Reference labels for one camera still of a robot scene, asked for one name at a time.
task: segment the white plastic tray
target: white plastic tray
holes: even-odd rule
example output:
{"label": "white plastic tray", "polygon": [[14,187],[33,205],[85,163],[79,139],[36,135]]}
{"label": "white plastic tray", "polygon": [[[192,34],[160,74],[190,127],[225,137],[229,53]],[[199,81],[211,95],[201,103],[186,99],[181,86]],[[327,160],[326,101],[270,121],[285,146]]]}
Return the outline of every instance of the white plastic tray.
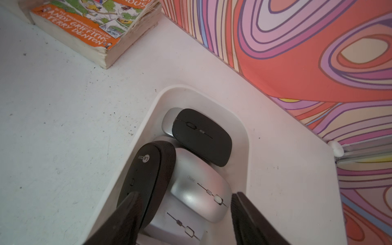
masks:
{"label": "white plastic tray", "polygon": [[[217,101],[192,87],[186,85],[169,86],[158,94],[147,112],[131,143],[131,153],[127,162],[121,164],[114,173],[80,238],[80,244],[91,236],[114,212],[123,181],[136,152],[144,144],[151,142],[157,136],[163,135],[162,119],[166,112],[174,107],[191,108],[199,111],[227,131],[232,139],[230,159],[225,167],[213,167],[227,180],[233,193],[238,191],[246,193],[250,143],[248,133],[241,120]],[[201,240],[202,245],[236,244],[230,210],[221,222],[211,223],[206,230],[207,232]]]}

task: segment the white desk surface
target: white desk surface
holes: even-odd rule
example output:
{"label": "white desk surface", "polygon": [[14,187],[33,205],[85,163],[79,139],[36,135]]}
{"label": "white desk surface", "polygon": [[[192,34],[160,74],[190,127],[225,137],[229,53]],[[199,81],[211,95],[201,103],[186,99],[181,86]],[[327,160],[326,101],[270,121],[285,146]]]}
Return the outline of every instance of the white desk surface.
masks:
{"label": "white desk surface", "polygon": [[187,84],[249,132],[247,195],[293,245],[346,244],[332,150],[162,17],[104,70],[0,8],[0,244],[75,244],[157,92]]}

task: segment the orange book cover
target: orange book cover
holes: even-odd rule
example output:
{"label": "orange book cover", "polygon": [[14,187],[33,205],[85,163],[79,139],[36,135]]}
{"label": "orange book cover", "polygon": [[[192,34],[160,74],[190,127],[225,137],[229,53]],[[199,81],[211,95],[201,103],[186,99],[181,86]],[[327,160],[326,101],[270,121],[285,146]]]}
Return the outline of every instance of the orange book cover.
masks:
{"label": "orange book cover", "polygon": [[92,47],[110,50],[151,0],[51,0],[32,9]]}

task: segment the textured mouse grip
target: textured mouse grip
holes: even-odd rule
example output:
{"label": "textured mouse grip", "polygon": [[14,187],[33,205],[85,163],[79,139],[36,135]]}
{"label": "textured mouse grip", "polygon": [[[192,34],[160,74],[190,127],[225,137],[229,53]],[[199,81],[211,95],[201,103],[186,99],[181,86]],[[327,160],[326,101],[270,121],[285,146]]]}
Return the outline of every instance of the textured mouse grip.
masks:
{"label": "textured mouse grip", "polygon": [[154,218],[159,205],[165,195],[167,186],[169,185],[171,176],[176,164],[176,149],[167,141],[154,141],[151,144],[155,145],[161,153],[161,165],[158,171],[158,177],[155,181],[154,190],[151,194],[148,212],[144,216],[143,223],[140,229],[144,229]]}

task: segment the pink orange wall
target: pink orange wall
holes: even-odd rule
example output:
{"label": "pink orange wall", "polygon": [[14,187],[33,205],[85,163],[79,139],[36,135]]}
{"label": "pink orange wall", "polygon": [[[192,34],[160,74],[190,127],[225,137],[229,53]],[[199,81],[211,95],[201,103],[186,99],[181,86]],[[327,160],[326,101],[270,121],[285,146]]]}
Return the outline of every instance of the pink orange wall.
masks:
{"label": "pink orange wall", "polygon": [[[161,2],[184,31],[325,141],[392,134],[390,0]],[[347,168],[338,178],[349,244],[392,244],[392,158]]]}

